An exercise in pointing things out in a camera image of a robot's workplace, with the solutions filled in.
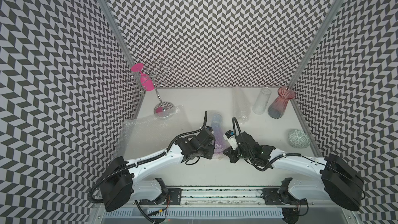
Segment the blue purple vase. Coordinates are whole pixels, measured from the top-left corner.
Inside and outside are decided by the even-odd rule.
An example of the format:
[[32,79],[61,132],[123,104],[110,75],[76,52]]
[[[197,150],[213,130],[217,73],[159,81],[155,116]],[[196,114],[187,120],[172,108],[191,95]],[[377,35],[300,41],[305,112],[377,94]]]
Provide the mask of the blue purple vase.
[[223,158],[223,151],[230,146],[224,138],[226,130],[223,128],[223,116],[221,113],[212,112],[210,126],[215,137],[215,151],[212,159],[220,160]]

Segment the clear glass vase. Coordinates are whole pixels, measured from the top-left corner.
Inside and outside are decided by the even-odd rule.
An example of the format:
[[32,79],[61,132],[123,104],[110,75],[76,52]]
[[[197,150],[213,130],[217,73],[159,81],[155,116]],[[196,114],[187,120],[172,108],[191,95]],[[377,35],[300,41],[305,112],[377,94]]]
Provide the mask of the clear glass vase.
[[252,107],[252,111],[257,115],[262,115],[265,112],[272,92],[269,87],[264,87],[260,90],[258,97]]

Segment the pink vase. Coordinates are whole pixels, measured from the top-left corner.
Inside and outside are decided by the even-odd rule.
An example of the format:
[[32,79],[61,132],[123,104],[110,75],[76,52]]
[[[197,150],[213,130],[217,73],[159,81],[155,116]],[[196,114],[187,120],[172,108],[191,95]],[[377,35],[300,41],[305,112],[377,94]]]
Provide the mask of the pink vase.
[[289,87],[280,87],[277,93],[278,97],[268,108],[269,116],[274,119],[279,119],[284,115],[288,103],[296,96],[295,92]]

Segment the clear bubble wrap sheet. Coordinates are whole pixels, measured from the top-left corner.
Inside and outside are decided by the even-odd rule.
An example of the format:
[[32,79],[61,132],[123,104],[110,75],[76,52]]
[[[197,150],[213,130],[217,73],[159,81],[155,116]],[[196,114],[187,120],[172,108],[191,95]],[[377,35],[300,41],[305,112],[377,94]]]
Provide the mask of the clear bubble wrap sheet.
[[124,160],[150,155],[168,147],[174,137],[191,130],[184,106],[166,111],[166,118],[158,115],[126,120],[122,124],[113,158]]

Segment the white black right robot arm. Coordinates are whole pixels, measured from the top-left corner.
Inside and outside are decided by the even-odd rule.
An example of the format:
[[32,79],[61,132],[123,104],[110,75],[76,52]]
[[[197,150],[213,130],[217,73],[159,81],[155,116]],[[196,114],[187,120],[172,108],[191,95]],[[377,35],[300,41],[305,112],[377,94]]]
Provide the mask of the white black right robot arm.
[[365,198],[363,177],[337,155],[316,158],[285,152],[260,145],[246,132],[229,130],[223,138],[229,143],[223,154],[231,163],[243,159],[260,172],[279,169],[307,176],[308,180],[296,184],[291,180],[282,184],[281,188],[295,199],[331,200],[344,209],[358,211]]

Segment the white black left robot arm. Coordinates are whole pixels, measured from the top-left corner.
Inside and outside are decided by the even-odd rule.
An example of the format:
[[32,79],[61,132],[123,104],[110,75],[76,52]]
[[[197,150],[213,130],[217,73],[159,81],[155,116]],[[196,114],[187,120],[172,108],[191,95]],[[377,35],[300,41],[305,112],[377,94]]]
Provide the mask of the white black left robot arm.
[[212,127],[203,127],[175,137],[170,146],[138,159],[114,159],[88,193],[88,201],[102,203],[107,212],[115,211],[130,200],[160,205],[169,193],[161,178],[149,176],[175,164],[195,158],[212,159],[215,137]]

